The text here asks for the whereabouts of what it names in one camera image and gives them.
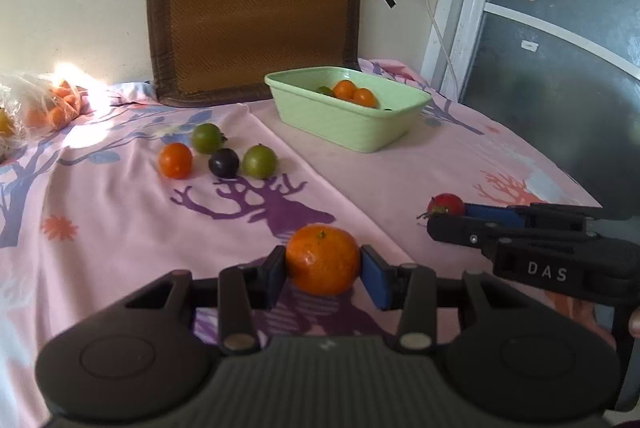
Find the person right hand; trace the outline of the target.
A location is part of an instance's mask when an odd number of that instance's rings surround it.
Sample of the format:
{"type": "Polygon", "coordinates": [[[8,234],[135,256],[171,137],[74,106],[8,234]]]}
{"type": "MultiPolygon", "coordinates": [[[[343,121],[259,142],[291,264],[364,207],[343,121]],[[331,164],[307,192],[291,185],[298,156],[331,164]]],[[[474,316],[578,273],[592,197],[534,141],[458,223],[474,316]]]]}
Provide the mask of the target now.
{"type": "Polygon", "coordinates": [[[634,338],[640,338],[640,309],[634,310],[628,321],[628,330],[634,338]]]}

